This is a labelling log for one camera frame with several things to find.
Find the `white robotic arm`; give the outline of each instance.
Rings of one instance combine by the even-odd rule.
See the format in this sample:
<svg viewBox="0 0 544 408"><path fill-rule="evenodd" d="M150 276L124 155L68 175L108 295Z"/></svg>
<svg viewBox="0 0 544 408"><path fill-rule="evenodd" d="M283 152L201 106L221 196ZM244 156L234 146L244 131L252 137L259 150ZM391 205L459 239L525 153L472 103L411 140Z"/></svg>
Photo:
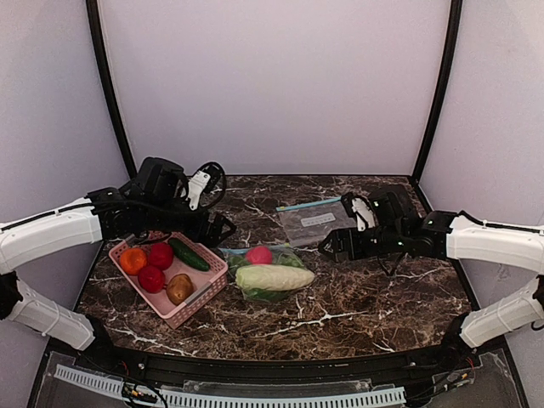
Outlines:
<svg viewBox="0 0 544 408"><path fill-rule="evenodd" d="M455 217L446 236L447 257L517 266L538 276L517 292L465 318L460 337L471 348L544 319L544 293L539 292L544 287L544 226L488 224L476 224L464 215Z"/></svg>
<svg viewBox="0 0 544 408"><path fill-rule="evenodd" d="M45 298L14 271L68 247L147 230L179 230L194 241L217 245L234 233L235 226L220 214L210 222L210 206L199 206L199 200L221 178L224 191L226 180L217 163L203 166L188 181L180 166L147 158L138 176L119 190L98 190L67 206L0 224L0 320L17 321L74 349L87 349L102 332L97 320Z"/></svg>
<svg viewBox="0 0 544 408"><path fill-rule="evenodd" d="M79 199L63 208L73 208L39 218L13 228L0 224L0 275L12 273L33 259L40 258L75 245L93 243L102 239L99 217L93 215L89 199ZM83 350L94 340L94 329L90 321L57 303L45 298L24 281L17 280L19 301L14 305L8 320L17 321Z"/></svg>
<svg viewBox="0 0 544 408"><path fill-rule="evenodd" d="M321 253L337 262L397 252L414 257L479 259L538 274L526 286L491 306L458 316L443 343L473 349L494 337L544 320L544 226L488 223L465 212L434 211L421 218L404 187L398 185L374 191L364 200L360 198L351 193L342 197L347 214L357 218L358 228L334 230L319 245ZM362 228L360 218L367 221Z"/></svg>

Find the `white wall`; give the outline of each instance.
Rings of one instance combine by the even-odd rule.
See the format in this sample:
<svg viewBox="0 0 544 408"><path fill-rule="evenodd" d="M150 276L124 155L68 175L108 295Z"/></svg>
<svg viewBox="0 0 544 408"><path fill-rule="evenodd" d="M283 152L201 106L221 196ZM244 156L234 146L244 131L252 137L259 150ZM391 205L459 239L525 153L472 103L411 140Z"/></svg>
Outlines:
<svg viewBox="0 0 544 408"><path fill-rule="evenodd" d="M544 224L544 3L465 2L445 105L422 178L434 208ZM467 262L483 306L534 274ZM530 406L544 403L544 339L507 336Z"/></svg>
<svg viewBox="0 0 544 408"><path fill-rule="evenodd" d="M84 1L0 1L0 219L66 204L126 179ZM96 246L27 264L19 276L72 307ZM26 406L46 339L0 322L0 408Z"/></svg>
<svg viewBox="0 0 544 408"><path fill-rule="evenodd" d="M194 171L411 173L450 2L107 0L136 162Z"/></svg>

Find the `brown marble surface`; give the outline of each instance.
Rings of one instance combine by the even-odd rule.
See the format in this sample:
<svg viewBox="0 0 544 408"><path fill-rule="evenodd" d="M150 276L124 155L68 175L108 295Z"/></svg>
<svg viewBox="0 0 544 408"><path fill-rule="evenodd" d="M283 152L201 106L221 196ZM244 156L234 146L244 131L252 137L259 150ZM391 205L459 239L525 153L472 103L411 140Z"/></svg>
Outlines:
<svg viewBox="0 0 544 408"><path fill-rule="evenodd" d="M275 208L367 195L404 177L234 176L216 206L238 231L223 247L286 241ZM153 353L229 360L324 360L417 349L439 343L451 319L470 310L447 262L403 261L388 278L376 259L332 263L314 248L297 250L314 283L276 304L248 303L231 280L177 330L170 329L124 280L105 245L77 311L100 318L118 346Z"/></svg>

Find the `cucumber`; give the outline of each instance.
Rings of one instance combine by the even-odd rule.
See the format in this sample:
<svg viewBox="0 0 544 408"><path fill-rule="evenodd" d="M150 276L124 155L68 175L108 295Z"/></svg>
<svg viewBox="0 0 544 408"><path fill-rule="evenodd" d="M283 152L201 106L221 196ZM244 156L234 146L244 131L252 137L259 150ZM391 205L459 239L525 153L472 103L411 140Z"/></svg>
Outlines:
<svg viewBox="0 0 544 408"><path fill-rule="evenodd" d="M173 254L176 258L184 264L189 265L191 268L201 270L202 272L210 270L210 264L178 238L171 238L168 240L168 245L172 247Z"/></svg>

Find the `plastic bag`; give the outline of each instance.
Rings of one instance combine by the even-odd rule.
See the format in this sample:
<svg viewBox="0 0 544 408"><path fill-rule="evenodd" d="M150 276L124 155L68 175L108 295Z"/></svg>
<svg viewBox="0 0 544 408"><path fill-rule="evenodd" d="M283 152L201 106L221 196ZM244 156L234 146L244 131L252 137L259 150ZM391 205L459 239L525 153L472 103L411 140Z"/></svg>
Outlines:
<svg viewBox="0 0 544 408"><path fill-rule="evenodd" d="M295 269L303 269L303 274L308 277L308 271L304 268L303 261L295 255L295 253L287 246L267 246L272 254L272 265L283 265L294 268L292 273L296 274ZM225 260L229 265L229 273L231 276L236 277L236 273L239 268L244 266L253 265L248 258L248 253L254 248L247 249L221 249L224 254ZM275 303L287 298L297 290L289 291L271 291L257 287L240 287L244 298L249 301Z"/></svg>
<svg viewBox="0 0 544 408"><path fill-rule="evenodd" d="M333 230L357 226L346 214L340 197L276 210L292 247L306 247L323 241Z"/></svg>

